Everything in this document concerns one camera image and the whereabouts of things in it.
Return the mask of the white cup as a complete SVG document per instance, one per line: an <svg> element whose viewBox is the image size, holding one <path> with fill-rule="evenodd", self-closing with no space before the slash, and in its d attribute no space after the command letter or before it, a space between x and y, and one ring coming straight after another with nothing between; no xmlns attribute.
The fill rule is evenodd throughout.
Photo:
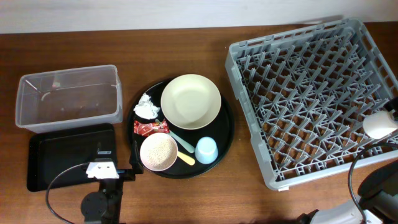
<svg viewBox="0 0 398 224"><path fill-rule="evenodd" d="M370 138L381 139L397 130L397 121L390 112L378 111L365 117L363 129Z"/></svg>

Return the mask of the pink bowl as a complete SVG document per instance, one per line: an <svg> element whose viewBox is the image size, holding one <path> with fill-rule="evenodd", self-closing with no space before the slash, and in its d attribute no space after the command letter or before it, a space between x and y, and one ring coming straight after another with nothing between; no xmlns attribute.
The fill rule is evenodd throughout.
<svg viewBox="0 0 398 224"><path fill-rule="evenodd" d="M145 138L140 148L143 165L154 172L170 168L177 160L177 153L177 143L164 133L155 133Z"/></svg>

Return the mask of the light blue cup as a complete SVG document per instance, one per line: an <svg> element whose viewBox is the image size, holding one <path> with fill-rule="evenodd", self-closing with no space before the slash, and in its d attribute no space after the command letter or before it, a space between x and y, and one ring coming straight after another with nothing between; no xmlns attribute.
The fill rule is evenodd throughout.
<svg viewBox="0 0 398 224"><path fill-rule="evenodd" d="M202 164L211 164L218 157L216 141L211 137L201 138L195 147L195 157Z"/></svg>

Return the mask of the cream plate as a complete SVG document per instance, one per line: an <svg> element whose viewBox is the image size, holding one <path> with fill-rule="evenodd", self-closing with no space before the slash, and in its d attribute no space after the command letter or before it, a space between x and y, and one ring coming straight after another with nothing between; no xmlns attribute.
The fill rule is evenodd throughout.
<svg viewBox="0 0 398 224"><path fill-rule="evenodd" d="M221 109L218 87L207 77L186 74L171 80L160 97L165 118L174 126L195 130L209 125Z"/></svg>

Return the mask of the grey dishwasher rack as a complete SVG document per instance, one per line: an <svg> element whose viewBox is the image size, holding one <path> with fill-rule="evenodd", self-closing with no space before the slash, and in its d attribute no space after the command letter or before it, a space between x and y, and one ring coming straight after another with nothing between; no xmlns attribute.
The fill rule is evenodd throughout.
<svg viewBox="0 0 398 224"><path fill-rule="evenodd" d="M233 43L225 68L269 189L397 157L397 133L362 127L397 96L397 77L360 20Z"/></svg>

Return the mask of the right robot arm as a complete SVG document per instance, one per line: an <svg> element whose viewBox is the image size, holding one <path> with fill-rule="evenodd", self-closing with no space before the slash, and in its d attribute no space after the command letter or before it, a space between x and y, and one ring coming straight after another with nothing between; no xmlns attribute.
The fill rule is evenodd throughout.
<svg viewBox="0 0 398 224"><path fill-rule="evenodd" d="M365 133L382 139L397 130L397 98L384 104L384 109L363 121ZM329 210L303 213L296 223L397 223L397 161L370 173L361 183L356 195L352 176L356 163L366 152L377 147L397 149L396 143L379 142L365 147L354 158L348 171L351 200Z"/></svg>

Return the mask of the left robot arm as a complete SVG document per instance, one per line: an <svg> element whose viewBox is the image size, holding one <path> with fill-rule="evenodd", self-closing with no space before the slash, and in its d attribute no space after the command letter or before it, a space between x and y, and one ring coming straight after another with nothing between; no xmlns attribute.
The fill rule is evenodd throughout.
<svg viewBox="0 0 398 224"><path fill-rule="evenodd" d="M144 172L137 144L131 145L130 169L117 169L111 151L102 151L100 144L97 155L88 163L86 174L88 178L99 182L99 189L84 197L80 210L85 223L118 224L124 183L135 181L136 175Z"/></svg>

